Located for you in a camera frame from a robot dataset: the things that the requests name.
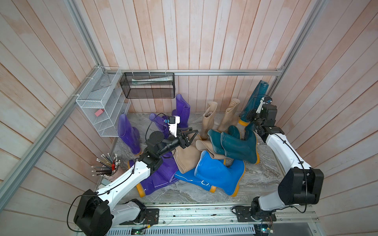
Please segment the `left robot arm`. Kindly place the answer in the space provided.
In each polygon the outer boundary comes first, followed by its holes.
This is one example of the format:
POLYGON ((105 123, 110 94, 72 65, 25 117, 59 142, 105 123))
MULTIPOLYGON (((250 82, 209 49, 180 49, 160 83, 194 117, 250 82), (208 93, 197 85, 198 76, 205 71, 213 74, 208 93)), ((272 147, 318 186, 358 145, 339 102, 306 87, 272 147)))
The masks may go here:
POLYGON ((130 200, 119 205, 119 201, 140 182, 156 172, 163 164, 163 155, 177 147, 187 148, 194 141, 198 130, 191 127, 178 128, 176 135, 165 139, 160 131, 151 133, 146 149, 132 168, 112 183, 93 192, 87 190, 78 196, 79 205, 73 217, 77 232, 87 236, 105 236, 110 228, 125 222, 143 223, 146 207, 139 200, 130 200))

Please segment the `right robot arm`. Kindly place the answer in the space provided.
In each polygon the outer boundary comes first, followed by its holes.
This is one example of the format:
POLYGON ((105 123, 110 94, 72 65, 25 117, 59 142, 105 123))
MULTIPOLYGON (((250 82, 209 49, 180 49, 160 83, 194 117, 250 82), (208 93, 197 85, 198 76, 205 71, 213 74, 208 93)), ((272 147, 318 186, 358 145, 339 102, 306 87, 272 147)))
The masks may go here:
POLYGON ((250 214, 255 221, 266 220, 274 212, 289 207, 315 205, 321 196, 323 172, 311 167, 295 151, 284 132, 275 125, 276 113, 276 106, 262 101, 257 110, 249 114, 255 131, 271 148, 285 171, 274 192, 252 201, 250 214))

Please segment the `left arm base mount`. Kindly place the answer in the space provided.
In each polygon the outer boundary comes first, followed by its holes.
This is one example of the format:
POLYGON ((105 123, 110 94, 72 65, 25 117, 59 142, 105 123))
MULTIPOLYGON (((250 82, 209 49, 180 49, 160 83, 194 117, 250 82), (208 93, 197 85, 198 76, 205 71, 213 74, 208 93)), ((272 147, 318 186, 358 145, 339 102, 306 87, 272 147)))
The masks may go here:
POLYGON ((120 225, 141 225, 153 226, 158 224, 159 209, 148 208, 138 199, 132 199, 122 204, 120 225))

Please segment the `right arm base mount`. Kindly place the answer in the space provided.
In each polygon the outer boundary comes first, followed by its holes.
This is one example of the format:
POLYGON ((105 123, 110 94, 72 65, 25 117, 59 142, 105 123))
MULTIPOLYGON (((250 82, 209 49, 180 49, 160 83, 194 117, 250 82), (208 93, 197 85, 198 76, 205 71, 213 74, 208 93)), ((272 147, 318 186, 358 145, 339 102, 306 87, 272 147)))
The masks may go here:
POLYGON ((259 198, 255 197, 251 206, 237 205, 231 208, 231 212, 236 215, 238 222, 277 221, 274 211, 263 211, 260 208, 259 198))

